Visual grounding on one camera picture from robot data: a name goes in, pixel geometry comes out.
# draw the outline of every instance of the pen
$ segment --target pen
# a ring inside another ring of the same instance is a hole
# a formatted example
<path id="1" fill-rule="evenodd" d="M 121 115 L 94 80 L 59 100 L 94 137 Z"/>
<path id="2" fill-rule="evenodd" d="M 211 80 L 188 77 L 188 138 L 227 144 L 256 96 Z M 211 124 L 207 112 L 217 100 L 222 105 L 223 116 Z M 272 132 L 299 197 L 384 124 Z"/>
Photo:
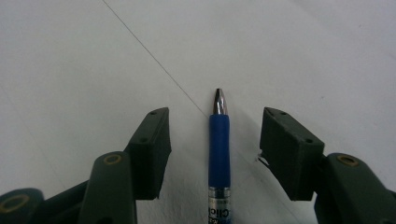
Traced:
<path id="1" fill-rule="evenodd" d="M 216 89 L 209 118 L 209 224 L 231 224 L 230 120 L 224 94 Z"/>

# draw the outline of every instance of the metal ring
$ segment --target metal ring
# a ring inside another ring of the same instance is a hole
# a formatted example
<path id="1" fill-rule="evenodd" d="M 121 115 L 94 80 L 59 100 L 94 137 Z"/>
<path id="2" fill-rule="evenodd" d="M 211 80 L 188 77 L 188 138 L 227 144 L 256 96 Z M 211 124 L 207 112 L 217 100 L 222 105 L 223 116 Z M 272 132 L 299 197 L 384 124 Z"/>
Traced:
<path id="1" fill-rule="evenodd" d="M 121 160 L 122 160 L 122 156 L 117 155 L 117 154 L 111 154 L 111 155 L 106 156 L 103 159 L 103 162 L 106 165 L 114 165 L 116 163 L 119 163 Z"/>
<path id="2" fill-rule="evenodd" d="M 355 158 L 348 156 L 348 155 L 339 155 L 339 156 L 337 156 L 337 160 L 339 160 L 341 163 L 343 163 L 347 166 L 359 165 L 359 162 Z"/>
<path id="3" fill-rule="evenodd" d="M 12 201 L 20 200 L 16 204 L 12 204 L 11 206 L 7 206 L 7 203 L 11 203 Z M 27 202 L 29 202 L 30 197 L 27 194 L 18 194 L 14 195 L 10 198 L 5 199 L 0 203 L 0 213 L 10 213 L 15 210 L 18 210 L 22 206 L 24 206 Z"/>

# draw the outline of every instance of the pen barrel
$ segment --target pen barrel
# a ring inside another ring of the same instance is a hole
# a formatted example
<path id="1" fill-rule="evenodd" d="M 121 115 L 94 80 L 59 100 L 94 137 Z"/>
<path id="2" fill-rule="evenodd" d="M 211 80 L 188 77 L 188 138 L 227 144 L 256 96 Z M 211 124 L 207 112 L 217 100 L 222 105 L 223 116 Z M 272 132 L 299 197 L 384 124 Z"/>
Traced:
<path id="1" fill-rule="evenodd" d="M 231 224 L 230 189 L 209 188 L 208 224 Z"/>
<path id="2" fill-rule="evenodd" d="M 230 177 L 230 120 L 228 115 L 209 118 L 209 187 L 229 188 Z"/>

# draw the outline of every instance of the screw hole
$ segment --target screw hole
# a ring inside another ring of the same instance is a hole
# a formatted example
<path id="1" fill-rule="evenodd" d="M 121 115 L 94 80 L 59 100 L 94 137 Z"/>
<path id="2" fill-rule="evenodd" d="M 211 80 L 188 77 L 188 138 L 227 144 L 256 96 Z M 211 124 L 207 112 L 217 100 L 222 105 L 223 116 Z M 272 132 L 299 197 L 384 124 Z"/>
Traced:
<path id="1" fill-rule="evenodd" d="M 14 195 L 0 202 L 0 213 L 6 214 L 18 210 L 29 202 L 29 200 L 30 197 L 26 194 Z"/>
<path id="2" fill-rule="evenodd" d="M 111 224 L 111 223 L 113 223 L 113 218 L 111 217 L 102 217 L 96 222 L 96 224 Z"/>
<path id="3" fill-rule="evenodd" d="M 106 156 L 105 159 L 103 160 L 103 162 L 106 165 L 113 165 L 113 164 L 120 162 L 121 159 L 122 159 L 122 156 L 117 155 L 117 154 L 111 154 L 109 156 Z"/>
<path id="4" fill-rule="evenodd" d="M 343 163 L 343 164 L 345 164 L 347 166 L 357 166 L 357 165 L 359 165 L 357 160 L 355 160 L 354 158 L 352 158 L 352 157 L 350 157 L 348 155 L 340 155 L 340 156 L 337 157 L 337 159 L 341 163 Z"/>

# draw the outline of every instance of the silver pen tip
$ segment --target silver pen tip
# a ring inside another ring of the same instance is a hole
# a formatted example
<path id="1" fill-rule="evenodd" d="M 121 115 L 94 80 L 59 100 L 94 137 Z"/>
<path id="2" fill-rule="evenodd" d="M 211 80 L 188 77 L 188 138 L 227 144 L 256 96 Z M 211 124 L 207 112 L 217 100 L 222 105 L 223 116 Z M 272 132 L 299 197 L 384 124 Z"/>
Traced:
<path id="1" fill-rule="evenodd" d="M 216 89 L 215 103 L 213 106 L 213 114 L 215 114 L 215 115 L 227 115 L 228 114 L 224 94 L 221 89 Z"/>

